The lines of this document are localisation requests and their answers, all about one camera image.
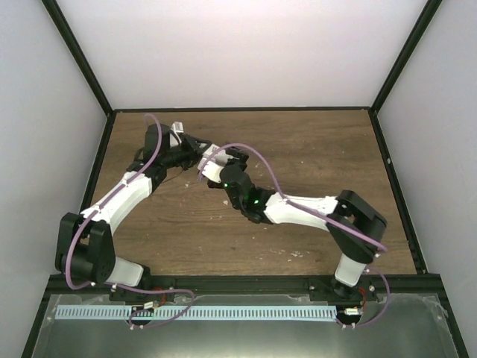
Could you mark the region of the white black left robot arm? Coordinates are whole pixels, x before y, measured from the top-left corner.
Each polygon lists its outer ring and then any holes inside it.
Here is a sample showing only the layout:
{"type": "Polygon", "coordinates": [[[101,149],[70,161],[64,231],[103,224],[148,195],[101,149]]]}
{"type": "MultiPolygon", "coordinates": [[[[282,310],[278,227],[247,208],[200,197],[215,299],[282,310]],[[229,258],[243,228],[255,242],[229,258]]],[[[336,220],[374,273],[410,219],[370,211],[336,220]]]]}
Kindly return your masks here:
{"type": "Polygon", "coordinates": [[[60,220],[55,267],[68,286],[82,289],[97,283],[126,286],[135,301],[152,292],[146,267],[117,257],[113,235],[122,221],[166,179],[171,168],[197,165],[212,143],[185,134],[181,122],[150,125],[120,181],[91,207],[60,220]]]}

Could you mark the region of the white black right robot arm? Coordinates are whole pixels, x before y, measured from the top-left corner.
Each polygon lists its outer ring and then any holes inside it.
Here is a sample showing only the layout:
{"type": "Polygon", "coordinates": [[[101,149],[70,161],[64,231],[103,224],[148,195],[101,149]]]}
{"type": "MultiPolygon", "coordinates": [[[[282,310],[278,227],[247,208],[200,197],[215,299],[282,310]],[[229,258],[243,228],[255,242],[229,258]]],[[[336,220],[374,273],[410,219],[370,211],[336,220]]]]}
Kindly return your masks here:
{"type": "Polygon", "coordinates": [[[364,270],[386,250],[381,243],[386,219],[351,190],[310,198],[286,195],[278,183],[272,189],[256,186],[245,171],[249,150],[239,143],[211,145],[198,164],[199,175],[209,186],[224,189],[232,207],[255,224],[298,224],[329,232],[341,250],[332,294],[349,300],[364,270]]]}

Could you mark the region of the grey metal front plate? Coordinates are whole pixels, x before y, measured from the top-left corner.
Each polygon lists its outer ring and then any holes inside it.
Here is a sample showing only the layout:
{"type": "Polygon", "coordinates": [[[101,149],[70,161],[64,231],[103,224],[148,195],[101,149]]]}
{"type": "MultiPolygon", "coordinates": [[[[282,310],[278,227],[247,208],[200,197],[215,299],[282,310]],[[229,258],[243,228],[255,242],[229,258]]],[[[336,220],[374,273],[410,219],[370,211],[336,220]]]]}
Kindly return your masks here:
{"type": "MultiPolygon", "coordinates": [[[[60,305],[132,306],[100,295],[55,295],[33,357],[456,357],[447,314],[433,295],[370,302],[363,325],[331,321],[57,320],[60,305]]],[[[165,306],[188,306],[179,297],[165,306]]],[[[193,306],[328,306],[305,296],[205,295],[193,306]]]]}

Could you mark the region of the black left base frame rail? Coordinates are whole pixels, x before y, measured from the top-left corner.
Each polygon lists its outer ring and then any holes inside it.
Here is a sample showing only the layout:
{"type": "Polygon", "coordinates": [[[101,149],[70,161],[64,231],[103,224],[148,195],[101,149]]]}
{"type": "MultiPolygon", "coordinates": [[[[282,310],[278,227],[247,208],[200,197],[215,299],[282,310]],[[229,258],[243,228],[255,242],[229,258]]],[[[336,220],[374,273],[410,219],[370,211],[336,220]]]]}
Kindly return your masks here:
{"type": "MultiPolygon", "coordinates": [[[[100,175],[101,167],[113,131],[117,110],[106,119],[99,143],[95,148],[92,168],[83,194],[80,210],[92,205],[92,198],[100,175]]],[[[63,274],[70,270],[70,278],[104,282],[113,270],[116,256],[113,249],[113,236],[103,222],[85,222],[88,215],[67,213],[60,220],[55,268],[63,274]]]]}

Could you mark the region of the black base frame rail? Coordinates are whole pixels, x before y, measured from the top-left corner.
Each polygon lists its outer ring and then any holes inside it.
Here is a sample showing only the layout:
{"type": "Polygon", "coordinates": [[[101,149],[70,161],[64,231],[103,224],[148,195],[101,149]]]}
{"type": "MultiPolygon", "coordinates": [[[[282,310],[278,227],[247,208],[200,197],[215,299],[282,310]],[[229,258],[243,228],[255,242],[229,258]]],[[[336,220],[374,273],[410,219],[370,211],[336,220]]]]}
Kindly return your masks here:
{"type": "MultiPolygon", "coordinates": [[[[92,198],[100,175],[101,167],[113,131],[117,110],[106,119],[99,143],[95,148],[92,168],[83,194],[80,210],[92,205],[92,198]]],[[[104,282],[113,270],[116,256],[113,249],[113,236],[103,222],[85,222],[88,215],[67,213],[60,220],[55,268],[63,274],[70,270],[70,278],[104,282]]]]}
{"type": "Polygon", "coordinates": [[[366,110],[369,106],[284,106],[284,107],[171,107],[171,108],[123,108],[114,113],[223,113],[223,112],[285,112],[285,111],[347,111],[366,110]]]}
{"type": "Polygon", "coordinates": [[[397,206],[399,218],[404,230],[405,238],[408,243],[409,251],[411,253],[414,269],[417,274],[428,274],[428,268],[424,260],[423,253],[421,251],[420,244],[418,242],[417,234],[414,229],[414,225],[412,223],[411,216],[404,199],[404,195],[402,193],[402,188],[400,186],[399,179],[397,177],[397,173],[394,168],[394,164],[390,152],[388,150],[388,146],[385,141],[381,125],[379,123],[377,112],[372,109],[369,109],[368,115],[370,117],[370,123],[372,125],[377,145],[382,156],[382,161],[385,166],[388,181],[391,185],[391,191],[394,196],[394,201],[397,206]]]}

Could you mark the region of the black rear base frame rail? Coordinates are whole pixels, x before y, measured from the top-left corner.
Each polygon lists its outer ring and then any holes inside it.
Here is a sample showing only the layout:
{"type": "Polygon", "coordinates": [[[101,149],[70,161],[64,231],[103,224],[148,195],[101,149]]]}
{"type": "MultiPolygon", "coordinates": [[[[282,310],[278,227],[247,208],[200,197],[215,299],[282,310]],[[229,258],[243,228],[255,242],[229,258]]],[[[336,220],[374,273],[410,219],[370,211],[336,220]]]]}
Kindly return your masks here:
{"type": "Polygon", "coordinates": [[[114,113],[223,113],[223,112],[285,112],[285,111],[347,111],[366,110],[369,106],[284,106],[284,107],[171,107],[171,108],[123,108],[114,113]]]}

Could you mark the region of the black right base frame rail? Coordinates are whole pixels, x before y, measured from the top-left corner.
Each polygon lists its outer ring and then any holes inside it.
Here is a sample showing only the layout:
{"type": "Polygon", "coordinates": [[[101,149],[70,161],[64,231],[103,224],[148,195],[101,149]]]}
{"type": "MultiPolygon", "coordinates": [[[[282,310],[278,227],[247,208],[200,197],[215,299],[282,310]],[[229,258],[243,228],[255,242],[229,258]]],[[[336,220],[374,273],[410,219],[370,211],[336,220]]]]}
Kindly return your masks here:
{"type": "Polygon", "coordinates": [[[385,141],[381,125],[379,123],[377,112],[372,109],[369,109],[368,115],[370,117],[370,123],[372,125],[377,145],[382,156],[382,161],[385,166],[388,181],[391,185],[391,191],[394,196],[394,201],[397,206],[399,218],[404,230],[405,238],[408,243],[409,251],[411,253],[414,269],[417,274],[428,274],[428,268],[424,260],[423,253],[421,251],[420,244],[418,242],[417,234],[414,229],[414,225],[412,223],[411,216],[404,199],[404,195],[402,193],[402,188],[400,186],[399,179],[397,177],[397,173],[394,168],[394,164],[390,152],[388,150],[388,146],[385,141]]]}

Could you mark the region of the black left corner frame post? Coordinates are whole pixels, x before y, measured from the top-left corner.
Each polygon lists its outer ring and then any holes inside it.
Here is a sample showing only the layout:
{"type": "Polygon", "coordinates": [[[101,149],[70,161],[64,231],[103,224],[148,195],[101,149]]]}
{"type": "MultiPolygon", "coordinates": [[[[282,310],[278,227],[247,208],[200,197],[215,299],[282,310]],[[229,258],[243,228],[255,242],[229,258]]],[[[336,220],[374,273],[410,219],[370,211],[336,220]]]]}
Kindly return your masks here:
{"type": "Polygon", "coordinates": [[[92,94],[100,105],[102,111],[106,116],[113,113],[113,109],[95,75],[86,55],[83,52],[76,36],[74,35],[65,15],[63,14],[60,5],[55,0],[42,0],[43,7],[46,9],[52,22],[54,23],[58,33],[62,37],[67,49],[76,62],[84,79],[86,80],[92,94]]]}

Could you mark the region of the black corner frame post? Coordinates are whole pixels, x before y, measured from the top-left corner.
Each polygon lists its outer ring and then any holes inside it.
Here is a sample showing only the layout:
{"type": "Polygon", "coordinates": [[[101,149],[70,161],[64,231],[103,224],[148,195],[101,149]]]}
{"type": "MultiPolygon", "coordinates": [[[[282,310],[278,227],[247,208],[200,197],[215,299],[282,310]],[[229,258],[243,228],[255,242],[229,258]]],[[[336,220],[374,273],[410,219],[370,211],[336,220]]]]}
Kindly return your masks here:
{"type": "Polygon", "coordinates": [[[396,82],[398,81],[400,75],[402,74],[402,71],[406,67],[412,54],[414,53],[414,50],[416,49],[417,45],[421,41],[427,28],[431,24],[442,2],[443,2],[442,0],[426,1],[423,9],[420,12],[420,15],[417,17],[416,22],[414,23],[401,50],[399,51],[399,54],[396,60],[394,61],[390,72],[388,73],[375,100],[373,101],[372,106],[370,107],[373,112],[378,113],[382,109],[385,101],[388,99],[388,96],[391,94],[392,89],[394,88],[396,82]]]}
{"type": "Polygon", "coordinates": [[[63,14],[60,5],[55,0],[42,0],[43,7],[46,9],[52,22],[54,23],[58,33],[62,37],[67,49],[76,62],[84,79],[86,80],[92,94],[100,105],[102,111],[106,116],[113,113],[113,109],[95,75],[86,55],[83,52],[76,36],[74,35],[65,15],[63,14]]]}

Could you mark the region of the black right corner frame post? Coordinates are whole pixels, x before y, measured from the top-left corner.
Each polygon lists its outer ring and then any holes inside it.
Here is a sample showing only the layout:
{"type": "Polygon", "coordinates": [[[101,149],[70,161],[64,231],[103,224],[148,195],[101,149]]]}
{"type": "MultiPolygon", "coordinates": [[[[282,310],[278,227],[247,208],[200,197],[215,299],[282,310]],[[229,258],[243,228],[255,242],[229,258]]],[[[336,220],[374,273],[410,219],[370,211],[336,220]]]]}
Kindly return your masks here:
{"type": "Polygon", "coordinates": [[[421,41],[427,28],[431,24],[442,2],[443,2],[442,0],[426,1],[423,9],[420,12],[420,15],[417,17],[416,22],[414,23],[401,50],[399,51],[399,54],[396,60],[394,61],[390,72],[388,73],[375,100],[373,101],[372,106],[370,107],[373,112],[378,113],[382,109],[385,101],[388,99],[388,96],[391,94],[392,89],[394,88],[396,82],[398,81],[400,75],[402,74],[402,71],[406,67],[412,54],[414,53],[414,50],[416,49],[417,45],[421,41]]]}

